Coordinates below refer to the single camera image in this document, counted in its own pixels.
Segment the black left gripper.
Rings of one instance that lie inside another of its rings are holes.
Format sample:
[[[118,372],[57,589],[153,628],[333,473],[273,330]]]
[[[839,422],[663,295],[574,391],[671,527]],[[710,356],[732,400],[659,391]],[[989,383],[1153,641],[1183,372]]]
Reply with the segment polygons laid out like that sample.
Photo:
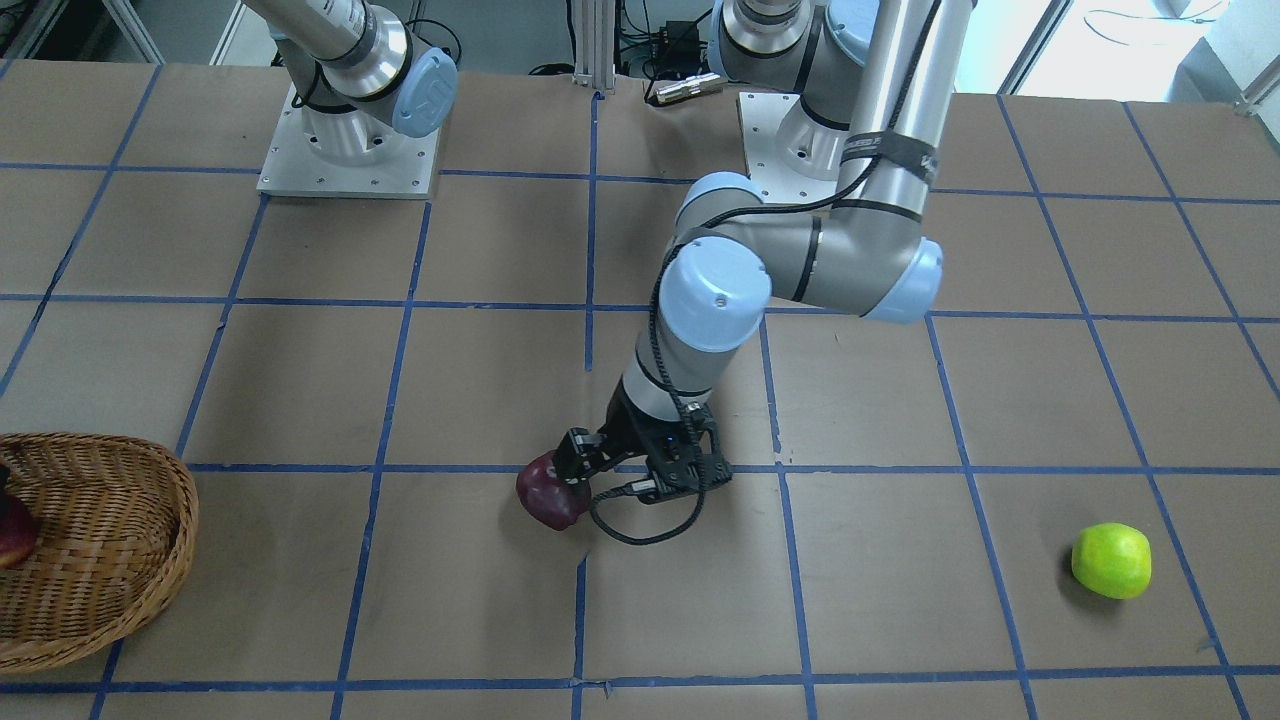
[[[570,428],[553,452],[556,477],[576,486],[632,457],[643,457],[649,484],[637,492],[644,503],[659,503],[718,489],[732,479],[716,418],[707,404],[686,406],[690,427],[643,411],[617,384],[600,432]]]

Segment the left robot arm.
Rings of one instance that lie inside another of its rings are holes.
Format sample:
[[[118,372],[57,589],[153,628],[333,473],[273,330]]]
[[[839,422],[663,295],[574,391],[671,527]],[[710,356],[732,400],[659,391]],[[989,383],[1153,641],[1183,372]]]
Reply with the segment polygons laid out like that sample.
[[[792,165],[835,181],[800,204],[768,204],[746,176],[700,178],[676,214],[655,297],[598,430],[573,428],[516,480],[529,511],[575,523],[590,480],[640,457],[646,477],[622,495],[644,503],[727,483],[714,383],[750,340],[771,299],[882,322],[923,316],[943,254],[922,219],[973,1],[876,1],[869,38],[847,1],[719,1],[713,67],[791,91]]]

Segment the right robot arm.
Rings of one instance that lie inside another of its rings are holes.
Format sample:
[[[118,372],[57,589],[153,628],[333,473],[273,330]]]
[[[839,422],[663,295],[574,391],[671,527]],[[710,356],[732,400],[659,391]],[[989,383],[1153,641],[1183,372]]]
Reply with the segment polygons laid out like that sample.
[[[358,111],[408,138],[440,129],[460,73],[442,47],[369,1],[248,1],[291,73],[291,108]]]

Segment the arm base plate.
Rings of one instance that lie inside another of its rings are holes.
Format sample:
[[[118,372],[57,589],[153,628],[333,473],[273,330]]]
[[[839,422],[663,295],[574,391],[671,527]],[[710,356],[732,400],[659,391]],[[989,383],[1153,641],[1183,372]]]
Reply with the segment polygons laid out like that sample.
[[[293,106],[289,87],[256,188],[271,197],[428,200],[442,129],[422,138],[355,110]]]
[[[796,94],[739,94],[748,174],[773,205],[812,202],[837,190],[845,129],[813,120]]]

